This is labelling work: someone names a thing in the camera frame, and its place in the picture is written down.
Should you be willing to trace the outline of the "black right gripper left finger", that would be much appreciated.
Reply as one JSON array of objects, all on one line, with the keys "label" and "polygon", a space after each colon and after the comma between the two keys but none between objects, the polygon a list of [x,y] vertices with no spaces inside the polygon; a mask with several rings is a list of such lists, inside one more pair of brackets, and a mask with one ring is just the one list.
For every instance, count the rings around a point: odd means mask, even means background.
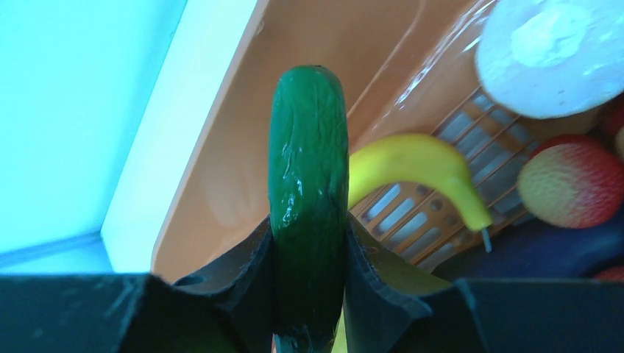
[{"label": "black right gripper left finger", "polygon": [[264,219],[238,245],[175,283],[151,276],[120,352],[270,352],[272,239]]}]

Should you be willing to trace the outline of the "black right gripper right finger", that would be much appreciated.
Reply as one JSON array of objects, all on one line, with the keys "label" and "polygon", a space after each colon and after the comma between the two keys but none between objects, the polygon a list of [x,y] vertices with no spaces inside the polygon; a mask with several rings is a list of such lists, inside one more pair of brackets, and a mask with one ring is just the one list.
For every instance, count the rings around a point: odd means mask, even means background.
[{"label": "black right gripper right finger", "polygon": [[487,352],[459,285],[389,251],[349,217],[344,321],[349,352]]}]

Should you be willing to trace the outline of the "green cucumber toy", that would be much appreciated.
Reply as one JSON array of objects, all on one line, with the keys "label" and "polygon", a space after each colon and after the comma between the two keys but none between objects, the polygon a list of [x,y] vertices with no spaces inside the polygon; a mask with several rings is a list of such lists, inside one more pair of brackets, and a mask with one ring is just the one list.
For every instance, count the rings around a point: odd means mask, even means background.
[{"label": "green cucumber toy", "polygon": [[278,80],[269,128],[268,197],[279,352],[329,352],[347,267],[348,134],[344,93],[320,65]]}]

